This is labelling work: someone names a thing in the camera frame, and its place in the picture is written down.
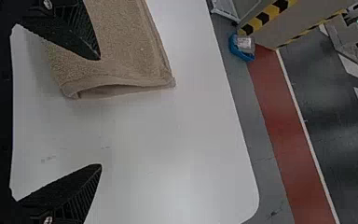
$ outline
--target white table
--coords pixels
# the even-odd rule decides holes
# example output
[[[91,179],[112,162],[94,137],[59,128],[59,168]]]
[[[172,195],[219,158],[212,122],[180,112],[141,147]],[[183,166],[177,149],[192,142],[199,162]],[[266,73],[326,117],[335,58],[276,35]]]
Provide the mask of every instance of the white table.
[[[205,1],[147,3],[175,89],[64,99],[40,39],[15,28],[14,197],[99,162],[87,223],[240,224],[258,191]]]

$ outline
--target red floor stripe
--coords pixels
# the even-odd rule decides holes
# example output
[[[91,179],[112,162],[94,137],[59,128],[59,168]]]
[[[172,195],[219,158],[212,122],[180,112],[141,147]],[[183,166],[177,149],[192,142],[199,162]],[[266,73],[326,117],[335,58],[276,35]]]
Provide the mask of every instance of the red floor stripe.
[[[334,224],[324,187],[275,51],[257,46],[248,68],[297,224]]]

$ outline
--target blue object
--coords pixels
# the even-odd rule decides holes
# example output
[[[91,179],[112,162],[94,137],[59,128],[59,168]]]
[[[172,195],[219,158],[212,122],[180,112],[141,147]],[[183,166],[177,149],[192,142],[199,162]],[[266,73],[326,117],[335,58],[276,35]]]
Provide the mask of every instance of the blue object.
[[[253,61],[255,59],[254,54],[244,53],[240,51],[240,49],[238,49],[237,42],[235,41],[236,39],[237,39],[237,35],[233,34],[228,40],[228,46],[231,53],[237,55],[238,57],[242,58],[246,62]]]

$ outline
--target yellow and black hazard stripe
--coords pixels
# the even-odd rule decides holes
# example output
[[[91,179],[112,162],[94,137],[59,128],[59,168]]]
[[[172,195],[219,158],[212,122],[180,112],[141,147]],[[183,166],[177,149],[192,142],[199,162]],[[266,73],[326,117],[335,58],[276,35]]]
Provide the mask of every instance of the yellow and black hazard stripe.
[[[295,37],[293,37],[293,38],[289,39],[288,41],[286,41],[284,44],[278,46],[278,48],[284,47],[284,46],[286,46],[286,45],[288,45],[288,44],[290,44],[290,43],[292,43],[292,42],[298,40],[301,36],[306,35],[307,33],[311,32],[311,31],[312,31],[313,29],[315,29],[315,28],[318,28],[319,25],[324,24],[325,22],[331,21],[331,20],[334,19],[336,16],[341,15],[341,14],[344,13],[344,12],[345,12],[345,9],[342,9],[342,10],[340,10],[340,11],[334,13],[332,16],[330,16],[330,17],[328,17],[328,18],[326,18],[326,19],[324,19],[324,20],[319,21],[318,23],[314,24],[313,26],[311,26],[310,28],[308,28],[307,30],[305,30],[304,32],[302,32],[301,34],[296,35]]]
[[[283,13],[287,8],[291,7],[297,0],[277,0],[273,4],[267,6],[256,17],[249,20],[240,30],[239,35],[251,35],[259,30],[269,21],[274,20],[277,16]]]

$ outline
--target towel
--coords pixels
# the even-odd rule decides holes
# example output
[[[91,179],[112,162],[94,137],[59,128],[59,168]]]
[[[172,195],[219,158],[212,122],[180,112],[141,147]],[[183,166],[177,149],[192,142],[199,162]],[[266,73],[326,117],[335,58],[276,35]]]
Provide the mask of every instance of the towel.
[[[175,85],[145,0],[88,0],[85,5],[100,45],[100,61],[44,42],[52,75],[65,96],[104,98]]]

